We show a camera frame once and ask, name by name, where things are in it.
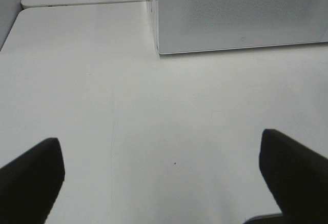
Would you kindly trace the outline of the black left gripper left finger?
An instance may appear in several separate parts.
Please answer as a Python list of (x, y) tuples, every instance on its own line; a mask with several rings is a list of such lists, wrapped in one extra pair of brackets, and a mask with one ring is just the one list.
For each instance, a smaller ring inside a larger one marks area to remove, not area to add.
[(47, 138), (1, 168), (1, 223), (45, 223), (65, 180), (59, 140)]

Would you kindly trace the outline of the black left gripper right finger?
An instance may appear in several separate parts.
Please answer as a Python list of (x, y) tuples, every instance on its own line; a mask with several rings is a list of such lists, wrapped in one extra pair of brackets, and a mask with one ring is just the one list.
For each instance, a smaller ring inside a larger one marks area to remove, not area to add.
[(327, 223), (327, 158), (275, 129), (262, 133), (259, 168), (287, 223)]

